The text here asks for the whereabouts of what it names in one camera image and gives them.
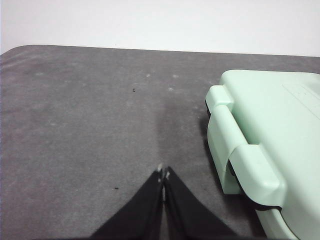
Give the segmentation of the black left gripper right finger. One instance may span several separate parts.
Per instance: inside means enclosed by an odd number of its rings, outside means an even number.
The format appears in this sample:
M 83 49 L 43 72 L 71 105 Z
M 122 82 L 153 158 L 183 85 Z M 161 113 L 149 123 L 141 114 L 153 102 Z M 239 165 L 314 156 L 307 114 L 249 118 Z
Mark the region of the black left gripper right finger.
M 193 195 L 171 167 L 165 170 L 164 188 L 172 237 L 179 240 L 219 240 L 237 236 Z

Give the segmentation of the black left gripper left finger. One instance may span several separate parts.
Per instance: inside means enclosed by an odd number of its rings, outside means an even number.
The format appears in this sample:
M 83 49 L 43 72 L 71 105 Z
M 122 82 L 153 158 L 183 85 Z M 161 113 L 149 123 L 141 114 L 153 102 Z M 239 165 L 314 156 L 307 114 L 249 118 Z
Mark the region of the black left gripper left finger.
M 159 165 L 136 194 L 90 237 L 94 240 L 158 240 L 163 186 L 163 168 Z

